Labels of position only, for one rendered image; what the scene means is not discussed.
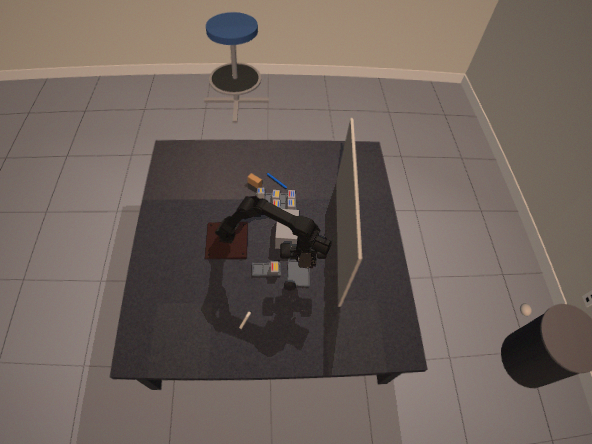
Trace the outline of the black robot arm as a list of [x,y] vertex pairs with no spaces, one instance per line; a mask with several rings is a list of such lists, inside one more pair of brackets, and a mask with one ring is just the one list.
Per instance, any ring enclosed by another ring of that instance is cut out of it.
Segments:
[[[257,196],[246,196],[236,212],[232,216],[228,216],[222,220],[222,223],[216,230],[216,234],[220,236],[220,242],[232,243],[235,230],[239,226],[242,219],[252,218],[258,214],[264,214],[269,218],[289,227],[293,235],[297,237],[297,243],[302,248],[312,246],[312,249],[327,255],[331,247],[332,241],[319,236],[320,229],[316,223],[304,216],[295,216],[287,211],[269,203],[264,198]],[[300,250],[298,253],[300,268],[313,268],[316,266],[316,259],[313,257],[313,252],[304,252]]]

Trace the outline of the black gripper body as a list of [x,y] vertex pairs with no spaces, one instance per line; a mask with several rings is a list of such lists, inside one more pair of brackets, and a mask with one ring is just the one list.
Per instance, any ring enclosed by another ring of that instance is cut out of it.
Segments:
[[290,243],[281,243],[280,245],[280,258],[281,259],[288,259],[290,257],[296,257],[299,253],[300,250],[303,250],[304,252],[309,252],[312,251],[313,252],[313,256],[316,256],[317,254],[317,258],[318,259],[326,259],[327,255],[324,255],[320,252],[317,252],[315,250],[312,249],[312,246],[309,246],[307,248],[302,248],[298,245],[297,243],[297,247],[294,248],[290,248]]

